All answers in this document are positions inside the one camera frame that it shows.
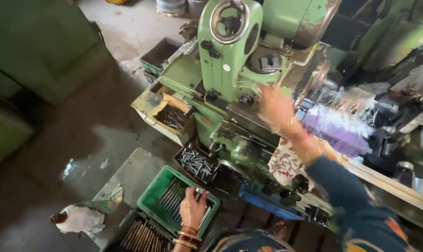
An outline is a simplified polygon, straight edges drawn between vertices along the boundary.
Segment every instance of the sleeve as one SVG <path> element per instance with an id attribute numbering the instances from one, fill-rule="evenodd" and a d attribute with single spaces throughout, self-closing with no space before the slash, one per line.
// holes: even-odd
<path id="1" fill-rule="evenodd" d="M 335 161 L 322 156 L 306 169 L 306 173 L 328 193 L 333 207 L 343 207 L 346 212 L 371 207 L 359 179 Z"/>
<path id="2" fill-rule="evenodd" d="M 333 207 L 345 210 L 337 219 L 343 251 L 410 251 L 397 216 L 388 208 L 373 207 L 363 184 L 342 165 L 320 157 L 306 172 L 328 193 Z"/>

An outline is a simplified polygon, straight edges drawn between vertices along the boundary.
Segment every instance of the brown bottle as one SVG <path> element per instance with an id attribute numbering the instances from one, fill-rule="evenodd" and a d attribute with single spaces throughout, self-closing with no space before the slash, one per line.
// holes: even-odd
<path id="1" fill-rule="evenodd" d="M 63 213 L 51 215 L 50 221 L 52 224 L 59 224 L 59 223 L 63 223 L 67 218 L 68 218 L 68 214 L 65 211 Z"/>

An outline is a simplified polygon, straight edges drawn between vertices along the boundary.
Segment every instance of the person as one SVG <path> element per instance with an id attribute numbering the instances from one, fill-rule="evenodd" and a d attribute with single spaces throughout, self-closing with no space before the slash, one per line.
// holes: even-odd
<path id="1" fill-rule="evenodd" d="M 290 96 L 271 87 L 261 88 L 260 112 L 272 129 L 289 138 L 298 157 L 306 164 L 308 176 L 328 194 L 334 208 L 343 208 L 337 218 L 336 238 L 344 252 L 409 252 L 413 249 L 397 223 L 397 217 L 385 207 L 370 204 L 370 198 L 359 179 L 342 165 L 322 153 L 318 140 L 310 136 L 295 117 Z M 197 229 L 205 213 L 206 195 L 196 202 L 194 188 L 186 189 L 181 203 L 182 234 L 176 240 L 174 252 L 189 252 L 199 242 Z M 291 251 L 294 250 L 273 233 L 262 230 L 240 230 L 220 236 L 208 252 Z"/>

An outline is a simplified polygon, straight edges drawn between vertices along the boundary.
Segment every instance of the gold bangle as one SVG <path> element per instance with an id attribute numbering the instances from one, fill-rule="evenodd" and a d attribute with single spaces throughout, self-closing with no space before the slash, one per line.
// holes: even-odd
<path id="1" fill-rule="evenodd" d="M 172 239 L 172 242 L 173 243 L 180 243 L 180 244 L 182 244 L 182 245 L 184 245 L 184 246 L 186 246 L 186 247 L 188 247 L 190 249 L 197 249 L 197 247 L 194 244 L 189 243 L 189 242 L 186 242 L 186 241 L 183 241 L 183 240 Z"/>
<path id="2" fill-rule="evenodd" d="M 191 234 L 182 232 L 182 231 L 177 231 L 177 233 L 180 234 L 180 235 L 185 235 L 185 236 L 187 236 L 189 238 L 193 238 L 193 239 L 197 240 L 198 242 L 202 242 L 202 240 L 199 239 L 197 236 L 194 236 L 194 235 L 191 235 Z"/>

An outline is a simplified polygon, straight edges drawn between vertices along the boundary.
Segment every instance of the bucket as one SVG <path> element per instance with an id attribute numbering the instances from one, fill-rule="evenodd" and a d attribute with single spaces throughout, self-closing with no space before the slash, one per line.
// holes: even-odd
<path id="1" fill-rule="evenodd" d="M 200 18 L 202 11 L 209 0 L 188 0 L 189 12 L 195 17 Z"/>
<path id="2" fill-rule="evenodd" d="M 157 0 L 158 12 L 165 14 L 183 14 L 187 5 L 187 0 Z"/>

